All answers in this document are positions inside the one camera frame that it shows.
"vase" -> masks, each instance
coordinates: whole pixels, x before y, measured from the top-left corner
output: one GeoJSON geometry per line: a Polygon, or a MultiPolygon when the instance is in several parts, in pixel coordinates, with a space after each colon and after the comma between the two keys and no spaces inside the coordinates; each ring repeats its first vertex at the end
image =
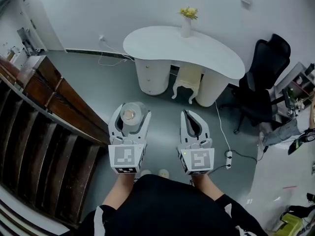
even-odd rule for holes
{"type": "Polygon", "coordinates": [[[190,37],[191,35],[191,18],[183,17],[183,24],[182,24],[182,37],[190,37]]]}

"white stool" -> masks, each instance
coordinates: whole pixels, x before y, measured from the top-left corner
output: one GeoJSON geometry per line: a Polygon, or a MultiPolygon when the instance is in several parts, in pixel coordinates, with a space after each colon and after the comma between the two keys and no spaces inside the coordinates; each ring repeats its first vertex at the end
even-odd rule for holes
{"type": "Polygon", "coordinates": [[[192,104],[192,99],[198,95],[201,74],[202,67],[200,65],[183,63],[178,71],[177,78],[173,86],[174,95],[172,96],[172,99],[175,99],[177,96],[177,88],[182,86],[193,91],[188,100],[189,104],[192,104]]]}

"white cable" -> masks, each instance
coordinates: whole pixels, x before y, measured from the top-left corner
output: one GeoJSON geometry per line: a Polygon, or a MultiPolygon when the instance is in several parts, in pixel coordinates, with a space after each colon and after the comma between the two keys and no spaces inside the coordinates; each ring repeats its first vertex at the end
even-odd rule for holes
{"type": "MultiPolygon", "coordinates": [[[[108,46],[105,41],[102,41],[102,42],[103,42],[108,48],[114,50],[116,53],[119,54],[119,52],[116,51],[114,48],[108,46]]],[[[128,59],[130,59],[131,61],[134,62],[134,60],[133,60],[132,58],[130,58],[130,57],[124,55],[124,54],[122,54],[122,55],[123,55],[125,58],[128,58],[128,59]]],[[[128,61],[127,59],[123,59],[123,60],[119,61],[118,63],[116,63],[116,64],[114,64],[114,65],[106,65],[106,64],[101,64],[101,63],[100,63],[100,59],[102,58],[102,56],[103,56],[103,51],[101,51],[100,57],[99,57],[99,59],[98,59],[98,64],[99,64],[99,65],[102,65],[102,66],[115,66],[115,65],[118,65],[120,62],[126,62],[126,61],[128,61]]]]}
{"type": "Polygon", "coordinates": [[[222,130],[221,118],[220,118],[220,114],[219,114],[219,110],[218,110],[218,106],[217,106],[217,102],[216,102],[216,101],[215,101],[215,104],[216,104],[216,109],[217,109],[217,113],[218,113],[218,117],[219,117],[219,121],[220,121],[220,128],[221,128],[222,134],[224,135],[224,138],[225,138],[225,141],[226,141],[226,143],[227,143],[227,146],[228,146],[229,151],[231,151],[231,147],[230,147],[230,145],[228,144],[227,139],[226,139],[226,136],[225,136],[225,133],[224,133],[223,130],[222,130]]]}
{"type": "Polygon", "coordinates": [[[116,63],[116,64],[114,64],[114,65],[105,65],[105,64],[101,64],[100,63],[100,59],[102,58],[102,56],[103,56],[103,52],[101,52],[101,55],[99,56],[99,59],[98,59],[98,64],[99,65],[103,65],[103,66],[115,66],[115,65],[118,65],[120,62],[126,62],[127,61],[127,59],[123,59],[123,60],[121,60],[121,61],[119,61],[118,63],[116,63]]]}
{"type": "MultiPolygon", "coordinates": [[[[105,41],[102,41],[102,42],[103,42],[108,48],[112,49],[113,51],[115,51],[116,53],[119,54],[119,52],[118,52],[117,50],[115,50],[114,48],[112,48],[112,47],[110,47],[109,45],[107,45],[105,41]]],[[[133,60],[132,58],[128,57],[127,55],[124,55],[124,54],[122,54],[122,55],[123,55],[125,58],[128,58],[128,59],[130,59],[131,61],[134,62],[134,60],[133,60]]]]}

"chair armrest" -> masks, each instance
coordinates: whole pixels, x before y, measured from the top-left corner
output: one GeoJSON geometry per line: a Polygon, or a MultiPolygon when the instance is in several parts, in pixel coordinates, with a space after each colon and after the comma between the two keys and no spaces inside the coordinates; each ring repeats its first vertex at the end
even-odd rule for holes
{"type": "Polygon", "coordinates": [[[255,92],[255,81],[251,72],[246,73],[248,88],[255,92]]]}
{"type": "Polygon", "coordinates": [[[279,97],[279,98],[273,100],[273,101],[271,102],[271,105],[278,104],[278,103],[280,103],[280,102],[282,102],[282,101],[284,101],[284,100],[285,100],[285,97],[284,97],[284,96],[281,96],[281,97],[279,97]]]}

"gray floor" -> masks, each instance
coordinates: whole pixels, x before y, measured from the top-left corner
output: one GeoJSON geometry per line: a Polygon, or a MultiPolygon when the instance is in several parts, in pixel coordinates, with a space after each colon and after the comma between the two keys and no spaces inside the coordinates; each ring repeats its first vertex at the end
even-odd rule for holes
{"type": "MultiPolygon", "coordinates": [[[[48,57],[54,63],[70,85],[108,122],[116,108],[123,102],[141,101],[151,111],[152,118],[147,136],[147,154],[142,169],[150,169],[156,174],[159,169],[167,169],[170,178],[183,183],[189,182],[177,157],[176,146],[179,142],[180,112],[189,109],[199,114],[209,125],[210,136],[215,148],[215,168],[226,164],[224,152],[228,149],[220,130],[220,122],[215,105],[202,108],[193,102],[188,104],[188,90],[180,89],[175,100],[171,99],[175,76],[171,75],[167,91],[162,95],[152,97],[144,94],[138,85],[135,65],[131,61],[121,62],[109,67],[97,64],[98,56],[48,52],[48,57]]],[[[115,64],[116,58],[103,57],[102,63],[115,64]]],[[[217,100],[221,103],[233,101],[231,89],[227,88],[217,100]]],[[[238,135],[233,130],[238,124],[238,110],[224,109],[220,111],[222,128],[232,149],[239,153],[257,157],[258,127],[252,127],[245,119],[238,135]]],[[[232,198],[238,200],[251,190],[255,162],[251,159],[234,155],[232,168],[221,168],[211,175],[218,187],[232,198]]],[[[83,211],[85,216],[89,211],[100,205],[116,180],[115,173],[109,165],[108,155],[104,155],[93,176],[83,211]]]]}

